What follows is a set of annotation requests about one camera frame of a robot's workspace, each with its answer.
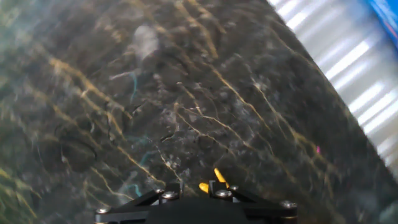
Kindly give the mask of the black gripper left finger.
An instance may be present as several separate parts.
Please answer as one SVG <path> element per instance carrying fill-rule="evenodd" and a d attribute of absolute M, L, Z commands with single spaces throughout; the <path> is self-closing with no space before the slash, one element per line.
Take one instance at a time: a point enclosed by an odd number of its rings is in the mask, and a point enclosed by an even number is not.
<path fill-rule="evenodd" d="M 183 183 L 169 183 L 163 189 L 154 189 L 119 207 L 103 207 L 95 211 L 95 223 L 124 224 L 143 223 L 156 206 L 180 200 Z"/>

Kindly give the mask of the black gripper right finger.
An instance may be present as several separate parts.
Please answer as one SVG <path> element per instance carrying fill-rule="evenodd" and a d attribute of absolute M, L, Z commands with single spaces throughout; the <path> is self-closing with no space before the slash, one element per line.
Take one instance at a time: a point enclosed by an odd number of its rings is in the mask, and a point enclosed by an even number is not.
<path fill-rule="evenodd" d="M 237 185 L 210 180 L 207 194 L 210 198 L 237 205 L 251 222 L 270 224 L 297 224 L 297 204 L 288 200 L 272 202 L 240 189 Z"/>

